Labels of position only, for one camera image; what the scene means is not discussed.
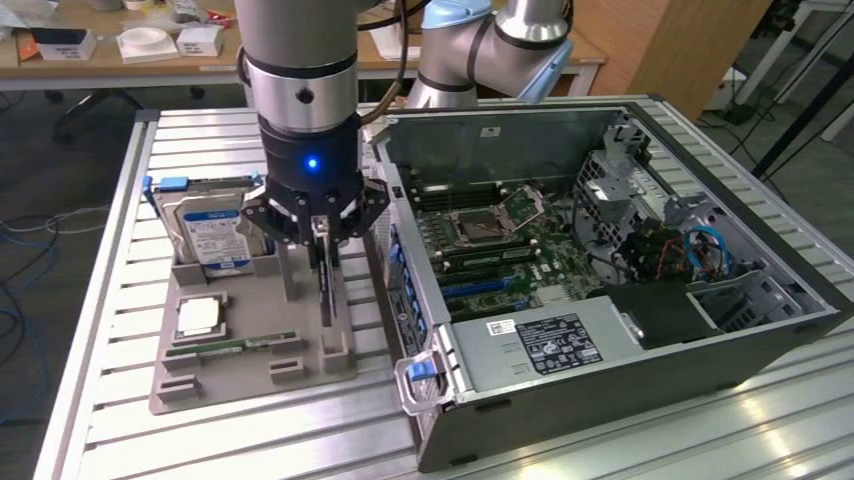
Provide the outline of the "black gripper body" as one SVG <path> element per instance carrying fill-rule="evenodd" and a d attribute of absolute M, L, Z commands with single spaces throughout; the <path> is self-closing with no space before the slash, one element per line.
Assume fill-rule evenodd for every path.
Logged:
<path fill-rule="evenodd" d="M 259 119 L 267 157 L 266 192 L 291 213 L 307 201 L 307 215 L 339 214 L 363 191 L 358 165 L 360 119 L 322 132 L 279 131 Z"/>

